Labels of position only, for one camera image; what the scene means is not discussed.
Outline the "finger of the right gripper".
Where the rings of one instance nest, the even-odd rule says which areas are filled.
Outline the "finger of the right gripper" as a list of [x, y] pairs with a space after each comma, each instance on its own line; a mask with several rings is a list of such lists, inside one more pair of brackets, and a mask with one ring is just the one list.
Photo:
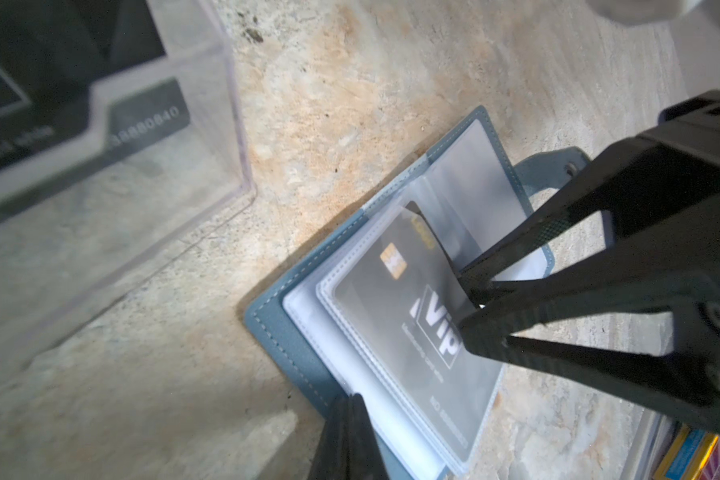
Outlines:
[[[592, 285], [555, 274], [532, 281], [466, 285], [480, 310], [459, 321], [478, 356], [563, 377], [720, 434], [720, 301], [664, 295], [647, 281]], [[522, 336], [539, 324], [637, 310], [671, 315], [673, 349], [650, 355]]]

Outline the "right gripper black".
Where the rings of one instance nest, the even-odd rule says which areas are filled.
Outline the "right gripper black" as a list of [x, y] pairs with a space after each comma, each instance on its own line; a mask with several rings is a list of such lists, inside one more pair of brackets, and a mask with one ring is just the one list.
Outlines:
[[657, 143], [617, 142], [459, 274], [474, 297], [491, 281], [589, 216], [602, 217], [605, 248], [521, 287], [560, 297], [603, 287], [649, 287], [720, 270], [720, 90], [666, 108]]

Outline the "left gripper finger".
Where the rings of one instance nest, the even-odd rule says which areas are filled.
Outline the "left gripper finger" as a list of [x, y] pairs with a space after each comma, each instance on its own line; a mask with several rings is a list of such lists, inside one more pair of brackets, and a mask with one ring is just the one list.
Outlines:
[[339, 398], [329, 410], [308, 479], [388, 478], [363, 397]]

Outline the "blue card holder wallet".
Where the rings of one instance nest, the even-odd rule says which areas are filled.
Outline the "blue card holder wallet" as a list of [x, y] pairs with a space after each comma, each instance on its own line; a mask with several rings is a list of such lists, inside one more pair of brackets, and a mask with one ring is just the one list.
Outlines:
[[244, 321], [322, 413], [360, 395], [395, 479], [463, 475], [503, 375], [469, 353], [458, 271], [522, 223], [531, 197], [589, 158], [512, 164], [477, 108], [246, 309]]

